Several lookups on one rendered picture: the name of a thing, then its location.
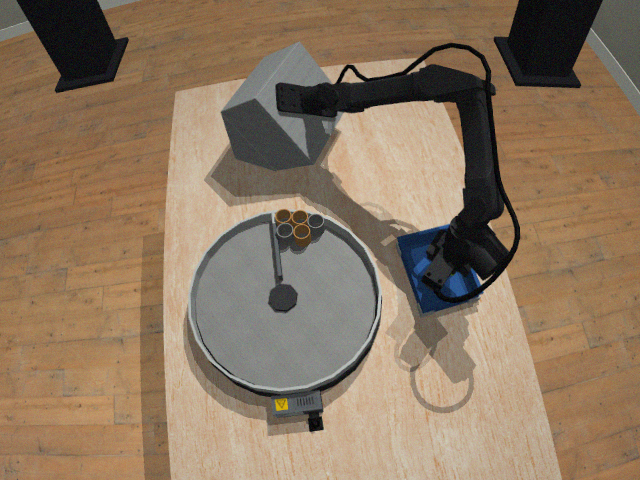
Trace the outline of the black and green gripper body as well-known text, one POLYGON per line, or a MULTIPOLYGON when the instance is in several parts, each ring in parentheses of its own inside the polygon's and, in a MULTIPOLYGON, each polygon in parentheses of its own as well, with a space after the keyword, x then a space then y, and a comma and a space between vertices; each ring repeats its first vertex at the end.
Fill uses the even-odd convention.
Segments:
MULTIPOLYGON (((444 234, 444 232, 446 232, 446 231, 445 231, 445 230, 443 230, 443 229, 440 229, 440 230, 439 230, 439 232, 437 233, 437 235, 435 236, 435 238, 433 239, 433 241, 431 242, 431 244, 429 245, 429 247, 427 248, 427 251, 426 251, 426 254, 428 254, 428 255, 427 255, 427 258, 428 258, 429 260, 431 260, 431 261, 433 261, 433 260, 434 260, 434 257, 433 257, 434 250, 435 250, 435 248, 436 248, 436 245, 437 245, 437 243, 438 243, 439 239, 442 237, 442 235, 444 234)), ((446 233, 447 233, 447 232, 446 232, 446 233)), ((446 236, 445 236, 445 244, 446 244, 446 246, 450 249, 450 247, 449 247, 449 246, 447 245, 447 243, 446 243, 446 236)), ((450 250, 451 250, 452 252, 459 253, 459 254, 466 253, 465 251, 464 251, 464 252, 457 252, 457 251, 454 251, 454 250, 452 250, 452 249, 450 249, 450 250)), ((462 267, 462 269, 460 270, 460 272, 459 272, 459 273, 460 273, 460 274, 462 274, 462 275, 464 275, 464 278, 465 278, 465 277, 467 277, 467 275, 469 274, 469 272, 470 272, 470 270, 471 270, 471 269, 472 269, 472 268, 471 268, 471 266, 470 266, 467 262, 465 262, 465 264, 463 265, 463 267, 462 267)), ((453 270, 453 272, 452 272, 451 274, 455 274, 455 273, 456 273, 456 271, 455 271, 455 270, 453 270)))

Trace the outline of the grey round turntable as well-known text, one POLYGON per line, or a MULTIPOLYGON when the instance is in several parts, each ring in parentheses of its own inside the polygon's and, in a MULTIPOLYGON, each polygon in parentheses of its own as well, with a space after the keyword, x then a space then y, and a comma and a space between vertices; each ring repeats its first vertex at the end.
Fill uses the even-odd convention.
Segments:
POLYGON ((235 385, 271 397, 276 418, 309 414, 309 431, 324 430, 320 392, 355 371, 373 345, 379 274, 353 232, 323 215, 325 231, 309 245, 282 245, 277 211, 239 221, 205 250, 189 320, 211 364, 235 385))

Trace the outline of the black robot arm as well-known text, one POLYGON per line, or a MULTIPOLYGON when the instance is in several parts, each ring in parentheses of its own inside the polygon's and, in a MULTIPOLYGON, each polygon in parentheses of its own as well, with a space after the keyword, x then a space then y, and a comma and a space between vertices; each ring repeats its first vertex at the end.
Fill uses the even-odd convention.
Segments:
POLYGON ((434 287, 442 289, 453 267, 460 272, 467 261, 484 281, 509 255, 487 225, 502 215, 504 201, 497 185, 485 85, 485 80, 473 74, 430 64, 407 75, 368 82, 325 82, 307 87, 280 82, 275 86, 278 111, 331 118, 337 117, 336 111, 358 113, 373 106, 404 102, 456 103, 465 155, 464 208, 451 220, 436 245, 434 260, 423 274, 421 282, 433 292, 434 287), (452 250, 466 254, 452 252, 445 244, 445 235, 452 250))

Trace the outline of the bronze bushing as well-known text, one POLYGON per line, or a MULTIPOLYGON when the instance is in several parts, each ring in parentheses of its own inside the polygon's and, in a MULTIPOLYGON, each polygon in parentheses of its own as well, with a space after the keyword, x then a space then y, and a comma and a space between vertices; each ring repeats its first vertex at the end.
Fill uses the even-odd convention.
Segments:
POLYGON ((276 219, 277 227, 278 227, 280 224, 282 224, 282 223, 289 223, 289 224, 291 224, 291 225, 292 225, 292 227, 293 227, 293 223, 292 223, 292 218, 291 218, 291 216, 292 216, 291 212, 290 212, 289 210, 287 210, 287 209, 280 209, 280 210, 278 210, 278 211, 276 212, 276 214, 275 214, 275 219, 276 219), (281 219, 283 219, 283 218, 288 218, 288 221, 286 221, 286 222, 280 222, 280 220, 281 220, 281 219), (289 220, 289 218, 290 218, 290 220, 289 220), (277 220, 278 220, 279 222, 277 222, 277 220))
POLYGON ((299 224, 305 224, 308 226, 307 220, 308 220, 308 214, 304 211, 304 210, 297 210, 295 211, 292 216, 292 223, 293 223, 293 228, 295 228, 297 225, 299 224), (303 223, 296 223, 297 220, 299 219, 304 219, 305 221, 303 223), (307 220, 306 220, 307 219, 307 220), (293 220, 295 222, 293 222, 293 220))
POLYGON ((305 247, 305 246, 310 244, 310 242, 311 242, 311 232, 310 232, 310 234, 308 234, 309 232, 310 232, 310 228, 305 224, 299 224, 294 228, 294 230, 293 230, 294 239, 295 239, 295 242, 296 242, 296 244, 298 246, 305 247), (304 237, 304 238, 297 237, 301 233, 306 233, 308 235, 306 237, 304 237))

